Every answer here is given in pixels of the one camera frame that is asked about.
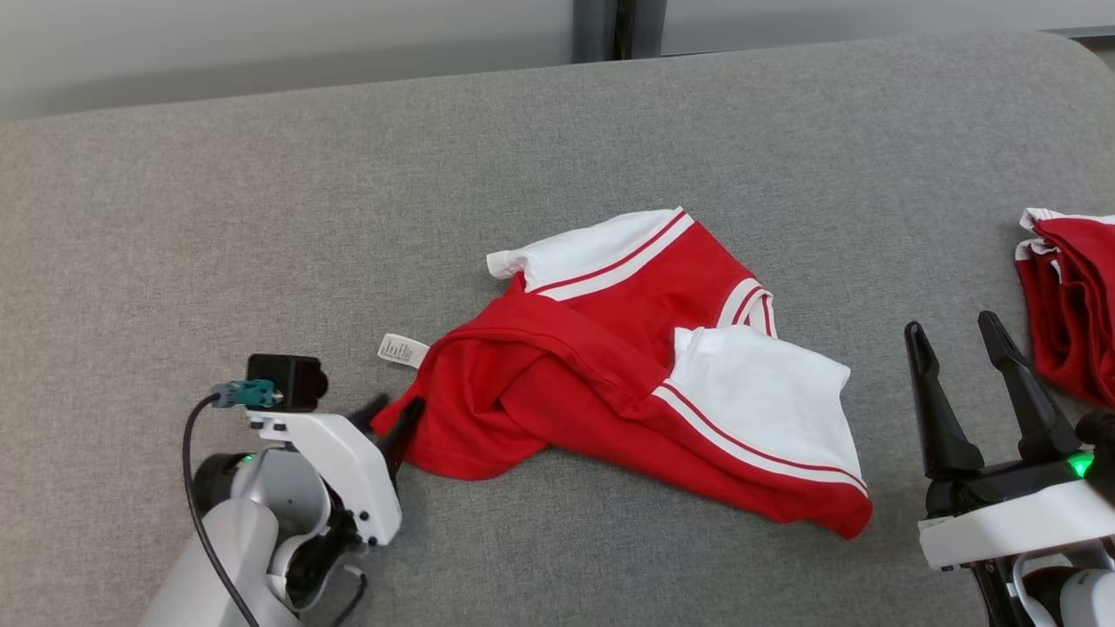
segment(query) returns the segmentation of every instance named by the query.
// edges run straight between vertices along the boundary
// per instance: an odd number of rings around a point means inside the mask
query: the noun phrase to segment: green light
[[[1066,457],[1066,461],[1068,465],[1073,466],[1073,472],[1076,473],[1076,476],[1083,478],[1084,473],[1088,472],[1088,466],[1092,465],[1095,459],[1096,455],[1089,451],[1077,451]]]

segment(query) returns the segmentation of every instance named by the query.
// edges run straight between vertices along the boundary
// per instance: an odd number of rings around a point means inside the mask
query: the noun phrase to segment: white wall
[[[0,120],[569,62],[570,0],[0,0]]]
[[[1080,28],[1115,33],[1115,0],[669,0],[662,54],[920,32]]]

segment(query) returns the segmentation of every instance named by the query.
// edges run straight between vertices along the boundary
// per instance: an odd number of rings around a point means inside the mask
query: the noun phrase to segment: white clothing tag
[[[378,355],[388,361],[417,368],[428,351],[429,347],[416,339],[387,334],[384,341],[379,343]]]

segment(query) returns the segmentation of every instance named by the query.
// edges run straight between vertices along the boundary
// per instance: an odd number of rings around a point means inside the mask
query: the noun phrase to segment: cable connector
[[[248,405],[252,407],[273,407],[282,403],[282,393],[275,389],[275,384],[268,379],[231,380],[215,385],[213,394],[221,397],[213,402],[219,409]]]

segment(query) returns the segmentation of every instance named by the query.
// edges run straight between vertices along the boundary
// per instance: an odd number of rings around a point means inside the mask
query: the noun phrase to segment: black cable
[[[348,618],[350,614],[352,614],[353,609],[356,609],[356,604],[360,602],[360,599],[363,598],[363,591],[367,588],[368,588],[368,576],[361,572],[360,587],[357,588],[356,595],[352,595],[352,600],[349,601],[349,605],[345,606],[345,609],[342,609],[341,612],[337,615],[337,618],[334,618],[333,621],[329,624],[329,627],[340,627],[340,624],[345,623],[345,619]]]
[[[190,412],[190,417],[186,419],[186,431],[182,436],[182,475],[186,485],[186,503],[190,504],[190,518],[194,521],[194,529],[197,531],[197,537],[202,541],[202,549],[205,550],[205,557],[210,559],[210,563],[213,565],[213,570],[216,571],[216,576],[224,583],[224,589],[229,591],[229,596],[232,597],[232,602],[236,604],[236,609],[240,614],[244,615],[244,619],[248,620],[250,627],[260,627],[259,621],[252,616],[252,610],[244,602],[244,597],[240,596],[240,591],[236,590],[236,586],[232,582],[229,573],[225,572],[224,567],[221,566],[221,559],[216,556],[216,551],[213,550],[213,543],[210,542],[209,533],[205,532],[205,525],[202,523],[201,517],[197,515],[197,505],[194,504],[194,476],[190,473],[190,447],[194,435],[194,423],[197,422],[197,416],[202,413],[202,409],[206,405],[210,405],[214,401],[221,398],[220,394],[211,394],[202,399],[201,403],[194,407],[193,412]]]

